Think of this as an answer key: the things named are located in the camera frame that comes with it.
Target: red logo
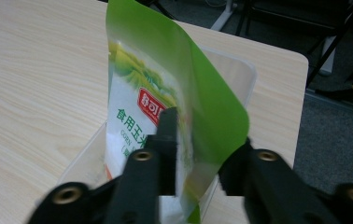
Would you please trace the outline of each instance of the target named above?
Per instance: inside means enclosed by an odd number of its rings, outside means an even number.
[[[160,113],[165,109],[165,106],[144,88],[139,89],[138,106],[156,125],[159,122]]]

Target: gray carpet floor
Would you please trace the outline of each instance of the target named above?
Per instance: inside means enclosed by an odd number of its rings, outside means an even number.
[[[225,1],[160,0],[160,3],[178,20],[210,28],[223,11]],[[236,3],[238,8],[221,30],[223,33],[235,33],[242,8],[242,2]],[[242,37],[304,55],[315,41],[313,37],[256,21],[251,23],[249,35]],[[305,56],[314,63],[320,54],[318,51]],[[332,75],[317,76],[309,88],[324,91],[348,89],[351,83],[346,78],[352,72],[353,26],[336,50]],[[333,192],[338,184],[353,183],[353,113],[306,96],[293,169],[308,185],[326,192]]]

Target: black chair leg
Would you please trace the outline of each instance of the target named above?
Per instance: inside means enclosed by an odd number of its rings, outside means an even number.
[[[336,36],[336,38],[329,45],[328,49],[325,51],[325,53],[319,59],[317,65],[314,68],[314,70],[309,74],[309,76],[307,78],[307,81],[305,82],[305,87],[306,88],[308,87],[308,85],[310,85],[310,83],[313,81],[314,77],[318,74],[318,72],[321,69],[322,65],[328,60],[329,56],[331,55],[332,51],[336,48],[337,44],[339,44],[340,40],[342,40],[342,37],[346,33],[346,30],[347,29],[345,29],[344,31],[341,32],[341,34]]]
[[[245,15],[244,15],[244,11],[243,11],[241,13],[240,21],[238,22],[238,25],[237,25],[237,30],[235,31],[235,35],[237,35],[237,36],[240,36],[240,34],[241,34],[241,29],[243,28],[244,19],[245,19]]]
[[[167,11],[158,1],[152,3],[160,12],[171,20],[177,21],[177,18],[173,16],[169,11]]]
[[[243,28],[244,20],[245,20],[246,15],[247,15],[247,10],[248,10],[248,1],[246,1],[244,3],[243,11],[241,12],[240,21],[238,22],[237,30],[235,31],[235,35],[237,35],[237,36],[240,36],[240,34],[241,34],[241,30]]]
[[[247,26],[246,26],[246,35],[249,33],[249,26],[250,26],[250,17],[249,15],[247,16]]]
[[[307,51],[307,54],[311,54],[322,42],[324,42],[326,37],[321,37],[314,45],[311,47],[309,51]]]

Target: food pouch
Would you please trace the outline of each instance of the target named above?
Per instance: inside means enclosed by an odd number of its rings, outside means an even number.
[[[247,112],[214,66],[175,22],[133,0],[109,0],[106,173],[156,132],[176,106],[176,196],[160,198],[162,223],[199,223],[200,201],[224,161],[247,139]]]

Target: wooden table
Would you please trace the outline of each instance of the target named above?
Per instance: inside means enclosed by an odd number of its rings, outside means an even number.
[[[106,120],[106,4],[0,0],[0,223],[22,223]],[[199,45],[255,64],[247,110],[255,147],[296,149],[307,60],[181,23]],[[205,223],[238,223],[241,199],[217,190]]]

